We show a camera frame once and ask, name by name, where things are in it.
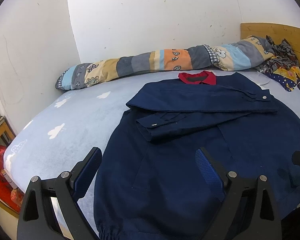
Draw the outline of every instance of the metal screw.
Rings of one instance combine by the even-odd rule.
[[[61,177],[62,178],[66,178],[69,176],[69,172],[68,171],[64,171],[63,173],[61,173]]]
[[[228,175],[231,177],[231,178],[235,178],[237,176],[237,173],[234,172],[234,171],[229,171]]]
[[[262,181],[267,181],[267,177],[266,177],[265,175],[261,175],[261,176],[260,176],[260,179],[261,179]]]
[[[31,181],[32,182],[36,182],[38,180],[38,176],[33,176],[32,178],[31,178]]]

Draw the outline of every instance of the red collar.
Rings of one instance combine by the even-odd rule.
[[[217,83],[215,74],[205,70],[198,74],[180,73],[178,78],[186,84],[216,85]]]

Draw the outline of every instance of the gingham fabric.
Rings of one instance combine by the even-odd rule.
[[[210,47],[208,45],[204,44],[204,47],[206,48],[206,50],[209,53],[211,64],[213,64],[215,62],[219,62],[217,54],[215,52],[213,52],[212,49],[210,49]]]
[[[62,90],[65,90],[62,87],[62,80],[63,80],[63,76],[65,75],[66,72],[67,72],[67,70],[62,73],[62,75],[58,78],[57,84],[56,84],[56,87],[59,88],[59,89],[62,89]]]

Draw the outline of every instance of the wooden table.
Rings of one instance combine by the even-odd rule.
[[[10,141],[12,141],[15,138],[15,135],[13,134],[13,132],[7,125],[5,118],[3,116],[1,116],[0,117],[0,137],[2,137],[3,134],[5,134],[9,138]],[[11,214],[12,216],[19,218],[19,214],[17,212],[15,212],[13,209],[11,209],[10,207],[8,207],[6,204],[4,204],[1,200],[0,200],[0,207],[3,210],[5,210],[6,212],[8,212],[9,214]]]

